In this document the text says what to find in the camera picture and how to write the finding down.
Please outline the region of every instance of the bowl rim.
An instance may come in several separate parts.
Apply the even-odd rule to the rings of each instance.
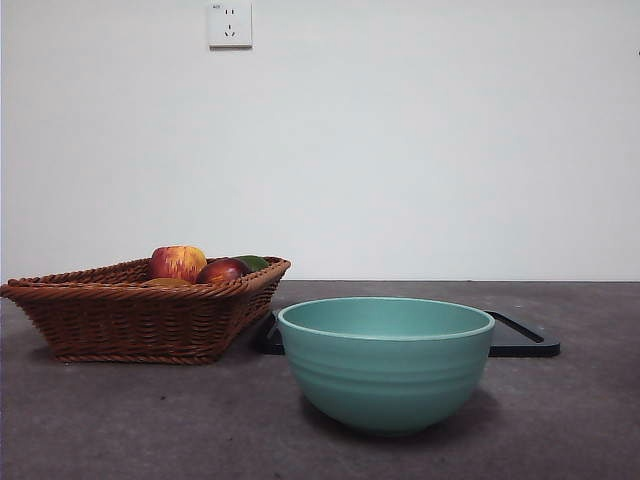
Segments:
[[[480,328],[476,328],[473,330],[467,330],[464,332],[456,332],[456,333],[445,333],[439,335],[403,335],[403,336],[394,336],[394,335],[358,335],[353,333],[336,333],[336,332],[328,332],[325,330],[318,330],[315,328],[302,327],[300,325],[296,325],[286,320],[284,316],[291,310],[296,308],[300,308],[306,305],[312,305],[316,303],[325,303],[325,302],[335,302],[335,301],[344,301],[344,300],[400,300],[400,301],[410,301],[410,302],[424,302],[431,304],[439,304],[439,305],[447,305],[450,307],[462,308],[464,310],[469,310],[471,312],[477,313],[483,316],[487,320],[487,324],[483,325]],[[338,338],[350,338],[356,340],[379,340],[379,341],[399,341],[399,342],[415,342],[415,341],[424,341],[424,340],[447,340],[454,338],[462,338],[462,337],[471,337],[474,335],[479,335],[481,333],[490,331],[494,328],[496,320],[487,312],[484,312],[478,308],[470,307],[468,305],[462,305],[460,303],[452,303],[452,302],[444,302],[440,300],[429,300],[426,298],[412,298],[412,297],[389,297],[389,296],[355,296],[355,297],[333,297],[333,298],[322,298],[319,300],[309,300],[307,302],[296,303],[294,305],[289,305],[288,307],[283,308],[278,312],[278,323],[282,323],[287,327],[293,328],[294,330],[299,330],[302,332],[312,333],[315,335],[323,335],[327,337],[338,337]]]

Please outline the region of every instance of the wall socket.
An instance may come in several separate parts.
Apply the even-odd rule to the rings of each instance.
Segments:
[[[209,48],[251,48],[251,0],[211,1],[207,7]]]

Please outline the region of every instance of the teal bowl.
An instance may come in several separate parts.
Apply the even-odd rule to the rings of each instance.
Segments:
[[[481,310],[413,298],[332,298],[278,314],[307,399],[379,435],[414,433],[458,410],[482,376],[494,325]]]

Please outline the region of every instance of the gray table surface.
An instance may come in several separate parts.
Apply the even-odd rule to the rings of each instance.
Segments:
[[[640,478],[640,283],[285,281],[273,307],[351,295],[495,310],[562,353],[491,358],[448,420],[368,437],[311,406],[285,357],[252,350],[255,327],[212,365],[65,365],[3,301],[2,478]]]

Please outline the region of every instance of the wicker basket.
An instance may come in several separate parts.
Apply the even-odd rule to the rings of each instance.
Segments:
[[[0,295],[24,310],[60,361],[205,364],[268,313],[291,263],[266,259],[268,267],[213,286],[142,285],[148,280],[146,258],[12,279]]]

